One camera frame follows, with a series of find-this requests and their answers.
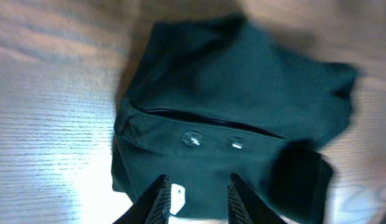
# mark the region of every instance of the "garment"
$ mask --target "garment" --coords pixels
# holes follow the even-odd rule
[[[321,223],[358,71],[284,49],[242,15],[160,22],[120,103],[113,188],[134,202],[160,174],[186,188],[187,218],[227,217],[231,173],[276,213]]]

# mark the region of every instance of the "dark green fabric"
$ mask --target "dark green fabric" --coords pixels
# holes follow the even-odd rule
[[[155,24],[117,114],[115,190],[134,202],[167,174],[186,188],[178,217],[223,219],[238,173],[277,213],[321,223],[332,169],[314,151],[349,124],[356,76],[279,47],[241,15]],[[199,147],[182,142],[187,131],[203,135]],[[302,140],[310,153],[292,143]]]

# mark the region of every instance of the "button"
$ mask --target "button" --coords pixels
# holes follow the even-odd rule
[[[188,131],[183,135],[182,140],[188,146],[197,147],[201,145],[203,136],[198,132]]]
[[[243,141],[242,138],[238,138],[238,137],[230,138],[228,145],[234,149],[242,149],[243,148],[242,141]]]

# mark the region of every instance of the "wooden table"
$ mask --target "wooden table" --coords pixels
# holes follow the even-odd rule
[[[386,209],[386,0],[0,0],[0,223],[110,223],[116,105],[153,22],[241,11],[318,60],[357,64],[352,125],[323,153],[338,170],[327,223]]]

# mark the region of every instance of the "dark teal cloth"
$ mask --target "dark teal cloth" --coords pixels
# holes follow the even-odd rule
[[[276,213],[321,223],[332,169],[316,151],[347,128],[357,74],[280,47],[241,15],[157,23],[117,114],[114,189],[134,202],[167,174],[186,188],[178,217],[223,219],[238,173]],[[182,142],[187,131],[200,146]]]

